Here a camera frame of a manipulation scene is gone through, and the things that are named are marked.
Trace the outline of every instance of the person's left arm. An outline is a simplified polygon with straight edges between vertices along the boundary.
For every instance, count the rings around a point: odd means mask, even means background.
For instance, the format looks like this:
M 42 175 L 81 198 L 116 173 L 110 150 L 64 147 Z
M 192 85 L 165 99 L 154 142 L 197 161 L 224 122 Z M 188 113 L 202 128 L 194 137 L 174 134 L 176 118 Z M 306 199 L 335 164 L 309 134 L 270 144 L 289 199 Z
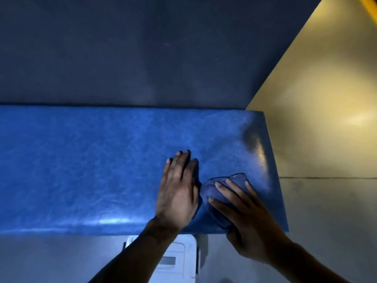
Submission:
M 168 159 L 158 190 L 155 217 L 138 238 L 107 264 L 89 283 L 147 283 L 182 228 L 186 227 L 198 208 L 198 188 L 193 181 L 197 163 L 184 164 L 189 153 L 178 152 Z

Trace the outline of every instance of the purple cloth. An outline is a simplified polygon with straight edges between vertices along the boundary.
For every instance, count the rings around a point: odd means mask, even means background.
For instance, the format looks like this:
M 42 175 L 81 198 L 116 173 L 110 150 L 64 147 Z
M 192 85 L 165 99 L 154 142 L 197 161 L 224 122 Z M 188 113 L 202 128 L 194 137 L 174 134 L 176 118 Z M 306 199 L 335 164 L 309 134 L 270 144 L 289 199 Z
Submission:
M 228 205 L 231 209 L 237 211 L 237 209 L 230 203 L 230 201 L 227 198 L 225 198 L 214 185 L 215 182 L 220 182 L 228 189 L 230 189 L 230 187 L 225 182 L 227 178 L 229 178 L 232 182 L 237 184 L 247 195 L 250 196 L 250 193 L 245 185 L 245 181 L 247 181 L 247 177 L 245 174 L 235 174 L 230 177 L 212 178 L 206 181 L 200 188 L 200 196 L 203 199 L 203 203 L 205 205 L 205 208 L 207 209 L 207 212 L 217 221 L 219 226 L 224 230 L 228 229 L 232 225 L 232 223 L 208 202 L 208 198 L 213 197 L 216 200 Z

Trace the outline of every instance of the person's left hand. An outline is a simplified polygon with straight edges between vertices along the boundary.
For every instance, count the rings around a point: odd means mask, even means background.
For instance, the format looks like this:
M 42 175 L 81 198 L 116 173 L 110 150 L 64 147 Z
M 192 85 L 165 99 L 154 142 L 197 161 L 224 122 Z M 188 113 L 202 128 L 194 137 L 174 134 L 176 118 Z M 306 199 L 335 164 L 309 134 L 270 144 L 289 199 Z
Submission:
M 155 218 L 176 232 L 189 224 L 198 208 L 198 188 L 193 180 L 197 160 L 184 169 L 188 155 L 188 151 L 177 152 L 172 161 L 166 161 L 157 196 Z

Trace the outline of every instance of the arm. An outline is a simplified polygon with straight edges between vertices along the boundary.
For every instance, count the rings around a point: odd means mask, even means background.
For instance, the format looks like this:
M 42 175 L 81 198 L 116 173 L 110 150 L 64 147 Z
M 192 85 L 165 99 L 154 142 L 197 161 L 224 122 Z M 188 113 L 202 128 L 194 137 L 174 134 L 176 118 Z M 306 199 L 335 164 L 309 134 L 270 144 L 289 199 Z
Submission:
M 192 175 L 196 160 L 184 169 L 189 153 L 178 152 L 164 167 L 155 217 L 139 237 L 107 264 L 90 283 L 147 283 L 166 249 L 198 208 L 198 188 Z
M 231 180 L 226 182 L 233 192 L 220 183 L 216 188 L 239 213 L 213 198 L 209 202 L 234 224 L 227 238 L 240 255 L 270 264 L 293 283 L 347 283 L 285 235 L 248 182 L 251 197 Z

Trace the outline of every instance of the forearm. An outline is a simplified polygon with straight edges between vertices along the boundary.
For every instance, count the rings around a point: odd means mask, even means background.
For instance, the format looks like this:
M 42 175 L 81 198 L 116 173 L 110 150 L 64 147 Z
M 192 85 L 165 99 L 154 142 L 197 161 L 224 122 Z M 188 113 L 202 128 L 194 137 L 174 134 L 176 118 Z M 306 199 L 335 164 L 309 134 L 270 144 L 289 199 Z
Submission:
M 162 226 L 152 219 L 139 237 L 105 266 L 92 283 L 147 283 L 166 249 L 178 231 Z
M 292 283 L 347 283 L 296 243 L 282 248 L 272 265 Z

